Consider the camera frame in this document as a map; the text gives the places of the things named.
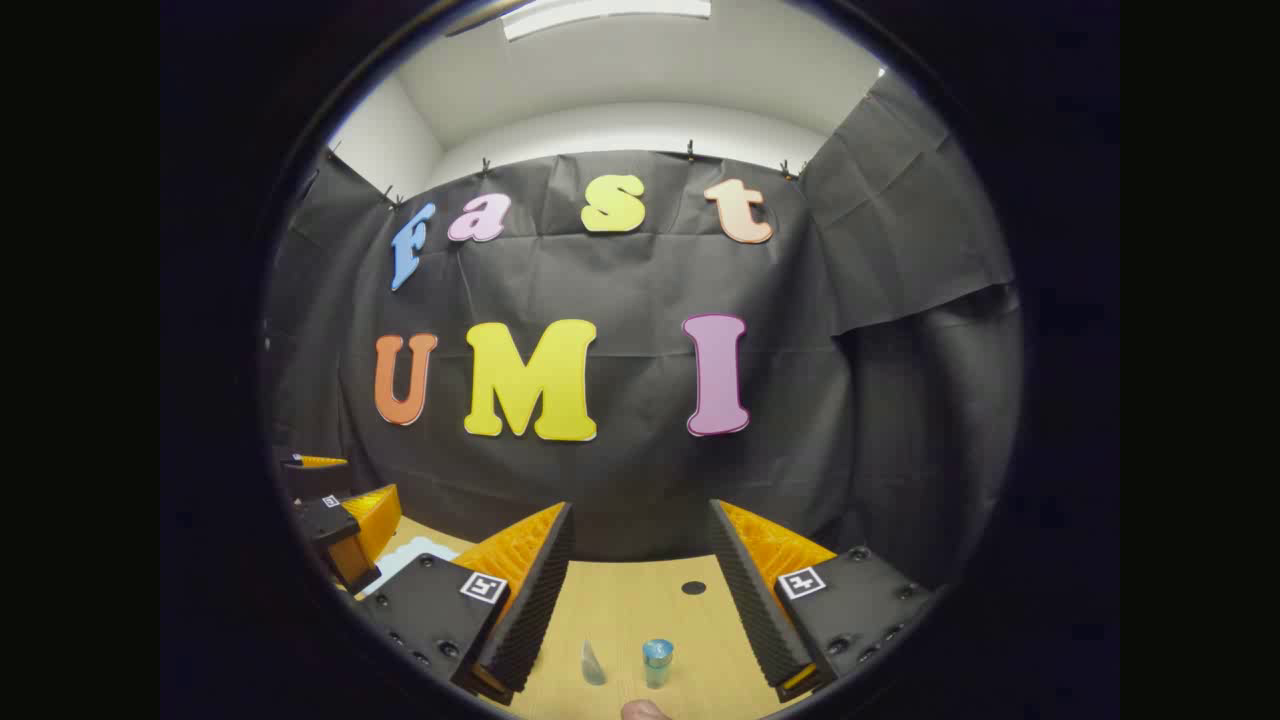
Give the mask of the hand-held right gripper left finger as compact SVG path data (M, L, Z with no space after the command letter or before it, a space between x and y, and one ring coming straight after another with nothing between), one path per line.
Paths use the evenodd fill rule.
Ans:
M573 548L559 502L457 559L419 552L356 606L411 667L508 706L540 653Z

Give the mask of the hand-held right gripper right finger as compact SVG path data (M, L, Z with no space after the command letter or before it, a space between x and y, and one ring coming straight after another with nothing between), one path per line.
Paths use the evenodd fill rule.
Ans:
M723 500L708 506L710 548L782 702L865 676L934 606L931 588L864 544L835 552Z

